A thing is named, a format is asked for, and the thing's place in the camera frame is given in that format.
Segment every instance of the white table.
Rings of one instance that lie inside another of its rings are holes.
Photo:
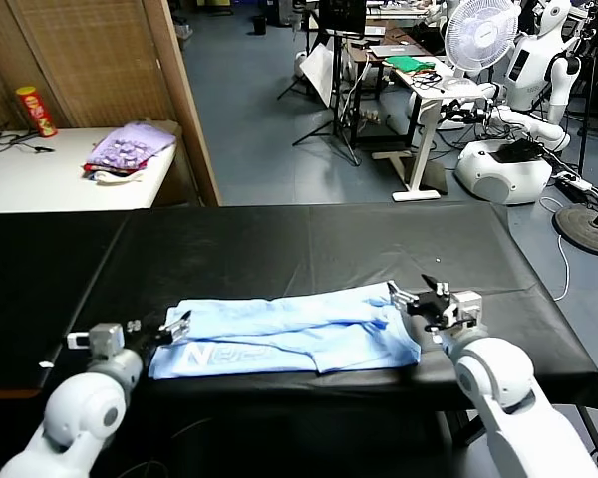
[[[112,127],[60,129],[57,135],[25,141],[0,152],[0,213],[97,211],[151,207],[175,157],[170,146],[152,157],[141,182],[101,185],[83,177],[82,165]]]
[[[456,98],[475,100],[477,98],[483,98],[482,91],[474,82],[470,82],[465,86],[460,86],[458,89],[454,89],[451,86],[444,87],[444,81],[450,81],[454,76],[453,70],[440,59],[436,57],[417,57],[417,60],[422,62],[434,62],[436,72],[444,78],[436,85],[437,88],[420,86],[415,82],[412,74],[403,73],[395,69],[397,75],[399,75],[415,94],[421,98],[421,121],[424,130],[410,182],[405,178],[405,169],[400,159],[403,155],[401,152],[375,153],[372,155],[373,159],[389,159],[399,175],[401,182],[408,189],[407,191],[399,191],[392,194],[392,198],[397,202],[439,199],[441,197],[439,193],[434,190],[421,191],[419,190],[419,187],[421,186],[421,178],[426,169],[426,163],[428,162],[428,155],[430,154],[432,140],[434,139],[437,130],[437,124],[441,118],[441,105],[443,100],[453,100]],[[410,119],[410,121],[416,120],[414,115]]]

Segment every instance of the fan grille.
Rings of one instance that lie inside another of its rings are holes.
[[[479,71],[513,45],[518,9],[509,0],[467,0],[448,21],[446,53],[458,68]]]

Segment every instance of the folded shirt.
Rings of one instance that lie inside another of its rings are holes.
[[[186,300],[168,309],[166,323],[188,311],[186,338],[157,350],[151,378],[325,373],[399,367],[421,357],[386,283],[273,301]]]

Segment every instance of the red can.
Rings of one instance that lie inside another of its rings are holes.
[[[51,137],[58,133],[56,127],[53,126],[51,114],[44,107],[44,103],[35,87],[19,88],[16,90],[16,95],[20,97],[20,101],[29,112],[29,116],[36,124],[40,136]]]

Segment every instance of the blue floor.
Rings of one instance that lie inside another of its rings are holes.
[[[323,105],[289,93],[276,96],[292,81],[295,53],[305,37],[289,28],[268,26],[265,36],[252,31],[251,7],[236,7],[230,17],[190,16],[193,39],[184,54],[185,64],[201,118],[216,179],[225,205],[390,202],[403,190],[390,165],[373,161],[357,150],[360,167],[345,159],[337,140],[310,138],[300,146],[291,143],[330,118]],[[391,125],[405,130],[408,121],[405,89],[388,87],[381,100],[362,108],[390,114]],[[572,119],[571,145],[563,159],[577,162],[580,123]],[[375,126],[364,133],[372,134]],[[456,139],[456,133],[448,134]],[[440,155],[448,148],[437,137]],[[598,138],[587,146],[585,176],[598,187]],[[439,159],[446,167],[456,163],[455,152]],[[442,200],[475,200],[448,172],[449,195]],[[568,201],[555,188],[544,195]],[[562,293],[565,267],[557,248],[551,213],[540,205],[508,208],[511,233],[544,284],[554,296]],[[569,293],[558,303],[572,329],[598,366],[598,257],[564,243],[571,265]],[[580,420],[568,412],[577,426]]]

